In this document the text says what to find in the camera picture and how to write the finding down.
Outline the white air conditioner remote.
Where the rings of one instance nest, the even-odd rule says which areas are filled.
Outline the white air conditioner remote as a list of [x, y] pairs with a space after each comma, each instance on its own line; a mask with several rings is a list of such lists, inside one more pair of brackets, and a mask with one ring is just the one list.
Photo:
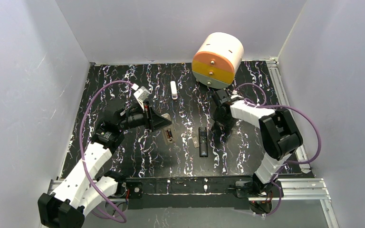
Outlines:
[[163, 139], [165, 141], [166, 145], [170, 145], [172, 143], [176, 142], [176, 133], [175, 133], [175, 127], [174, 127], [174, 123], [170, 117], [169, 114], [165, 113], [162, 115], [162, 117], [168, 119], [169, 121], [171, 121], [171, 124], [164, 127], [161, 132], [163, 135]]

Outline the remote battery cover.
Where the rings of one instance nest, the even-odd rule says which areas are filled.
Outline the remote battery cover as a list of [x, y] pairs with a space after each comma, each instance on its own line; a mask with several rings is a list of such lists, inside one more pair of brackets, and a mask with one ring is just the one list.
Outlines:
[[200, 144], [199, 144], [199, 141], [198, 141], [198, 138], [197, 136], [192, 136], [192, 142], [193, 142], [193, 145], [195, 148], [199, 148], [200, 147]]

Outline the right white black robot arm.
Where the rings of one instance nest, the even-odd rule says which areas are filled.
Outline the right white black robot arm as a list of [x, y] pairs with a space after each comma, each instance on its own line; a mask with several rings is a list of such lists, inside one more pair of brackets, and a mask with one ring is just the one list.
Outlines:
[[288, 158], [303, 144], [301, 133], [286, 108], [276, 110], [251, 106], [240, 95], [220, 89], [212, 95], [216, 110], [212, 115], [216, 126], [230, 132], [238, 120], [260, 130], [264, 157], [252, 179], [236, 186], [250, 195], [268, 192]]

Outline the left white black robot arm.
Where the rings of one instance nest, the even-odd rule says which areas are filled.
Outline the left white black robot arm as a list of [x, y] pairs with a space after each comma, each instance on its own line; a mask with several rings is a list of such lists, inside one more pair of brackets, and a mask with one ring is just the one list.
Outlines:
[[41, 224], [48, 228], [80, 228], [86, 216], [102, 201], [117, 193], [125, 177], [109, 171], [97, 183], [93, 178], [124, 140], [124, 131], [144, 126], [149, 131], [172, 126], [169, 114], [159, 114], [146, 101], [126, 108], [119, 101], [108, 105], [91, 143], [71, 173], [50, 194], [38, 199]]

